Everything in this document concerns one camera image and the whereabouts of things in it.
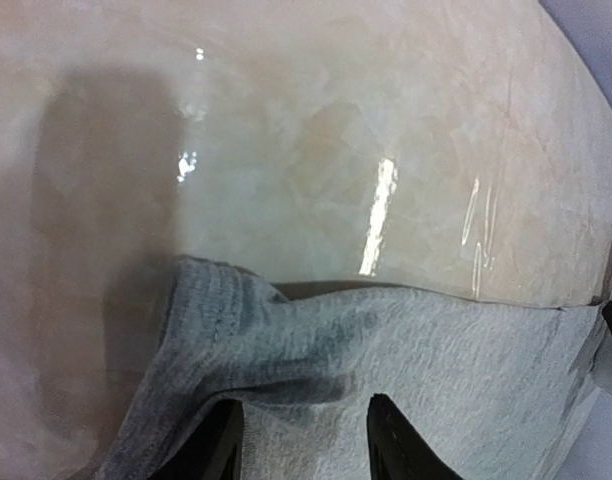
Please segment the grey t-shirt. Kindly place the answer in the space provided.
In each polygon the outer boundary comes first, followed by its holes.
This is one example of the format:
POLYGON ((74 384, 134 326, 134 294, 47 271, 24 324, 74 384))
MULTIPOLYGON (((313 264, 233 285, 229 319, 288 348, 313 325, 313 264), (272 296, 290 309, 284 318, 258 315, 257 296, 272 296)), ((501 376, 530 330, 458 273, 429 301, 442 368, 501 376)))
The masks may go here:
POLYGON ((412 288, 290 299, 181 259, 157 351, 100 479, 145 479, 221 400, 245 410, 246 479, 365 479, 385 393, 465 479, 550 479, 588 414, 595 307, 481 304, 412 288))

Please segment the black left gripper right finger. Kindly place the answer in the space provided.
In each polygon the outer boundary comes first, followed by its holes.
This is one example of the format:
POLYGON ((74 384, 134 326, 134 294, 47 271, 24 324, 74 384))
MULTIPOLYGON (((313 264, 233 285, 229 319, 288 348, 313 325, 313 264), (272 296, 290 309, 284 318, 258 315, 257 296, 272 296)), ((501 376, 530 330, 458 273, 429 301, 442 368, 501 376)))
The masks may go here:
POLYGON ((462 480, 386 394, 375 394, 370 399, 367 440, 372 479, 462 480))

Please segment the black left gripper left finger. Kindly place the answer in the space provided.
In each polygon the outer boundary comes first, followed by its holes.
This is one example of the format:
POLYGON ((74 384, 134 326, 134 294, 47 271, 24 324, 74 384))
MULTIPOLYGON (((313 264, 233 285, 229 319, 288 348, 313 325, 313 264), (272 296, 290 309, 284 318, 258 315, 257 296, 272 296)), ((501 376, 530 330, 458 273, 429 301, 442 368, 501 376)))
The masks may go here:
POLYGON ((244 413, 235 400, 219 401, 177 453, 151 480, 239 480, 244 413))

